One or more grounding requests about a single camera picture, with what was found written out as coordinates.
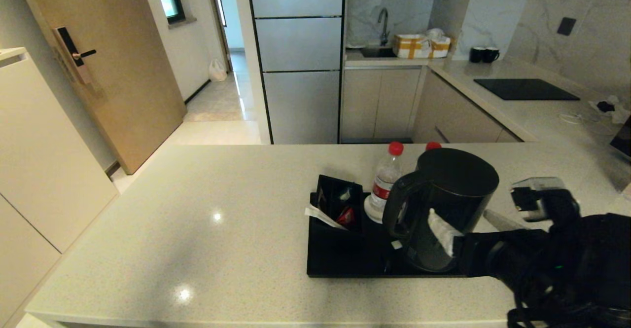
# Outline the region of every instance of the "plastic water bottle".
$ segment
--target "plastic water bottle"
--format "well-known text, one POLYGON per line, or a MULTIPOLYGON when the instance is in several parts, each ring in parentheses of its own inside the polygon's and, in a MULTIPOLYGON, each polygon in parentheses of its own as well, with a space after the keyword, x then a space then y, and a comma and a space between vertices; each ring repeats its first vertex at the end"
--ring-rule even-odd
POLYGON ((394 182, 403 175, 399 155, 403 153, 403 144, 392 142, 388 146, 388 153, 377 164, 377 174, 372 184, 372 193, 364 201, 364 211, 368 217, 382 223, 386 201, 394 182))

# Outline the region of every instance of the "refrigerator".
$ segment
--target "refrigerator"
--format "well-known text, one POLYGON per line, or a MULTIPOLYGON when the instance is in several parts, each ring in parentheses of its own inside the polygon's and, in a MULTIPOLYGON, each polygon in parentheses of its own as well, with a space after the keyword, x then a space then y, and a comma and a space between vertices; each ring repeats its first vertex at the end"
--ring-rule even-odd
POLYGON ((337 144, 344 0, 251 0, 273 144, 337 144))

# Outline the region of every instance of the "door handle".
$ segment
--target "door handle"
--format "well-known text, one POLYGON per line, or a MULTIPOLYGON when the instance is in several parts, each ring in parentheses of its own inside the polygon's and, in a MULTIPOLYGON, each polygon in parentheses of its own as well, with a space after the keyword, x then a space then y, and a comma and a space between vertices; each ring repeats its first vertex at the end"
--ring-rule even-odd
POLYGON ((88 67, 86 67, 85 63, 83 63, 83 58, 87 56, 92 56, 97 51, 96 49, 92 49, 87 52, 79 53, 76 45, 72 41, 70 37, 70 33, 66 27, 57 27, 56 29, 52 29, 57 40, 61 45, 63 45, 63 49, 66 51, 66 56, 68 57, 68 63, 70 64, 70 69, 73 69, 77 74, 79 81, 83 84, 89 84, 92 82, 92 78, 90 77, 90 73, 88 72, 88 67))
POLYGON ((80 60, 81 58, 86 58, 88 56, 92 56, 92 54, 96 54, 97 50, 96 49, 91 49, 90 51, 87 52, 83 52, 83 53, 73 53, 72 54, 72 58, 73 60, 80 60))

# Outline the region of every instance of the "induction cooktop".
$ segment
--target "induction cooktop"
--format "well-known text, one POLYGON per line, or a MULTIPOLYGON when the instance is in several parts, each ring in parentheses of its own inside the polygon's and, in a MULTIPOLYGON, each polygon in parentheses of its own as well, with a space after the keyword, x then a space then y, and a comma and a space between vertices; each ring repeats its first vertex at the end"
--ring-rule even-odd
POLYGON ((474 79, 502 100, 581 100, 541 79, 474 79))

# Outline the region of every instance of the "kitchen sink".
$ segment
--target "kitchen sink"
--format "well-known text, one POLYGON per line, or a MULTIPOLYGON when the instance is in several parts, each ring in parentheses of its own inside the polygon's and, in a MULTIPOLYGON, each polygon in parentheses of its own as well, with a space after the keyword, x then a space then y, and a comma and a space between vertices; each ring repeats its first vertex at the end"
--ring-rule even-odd
POLYGON ((360 52, 365 58, 396 58, 392 48, 362 48, 360 52))

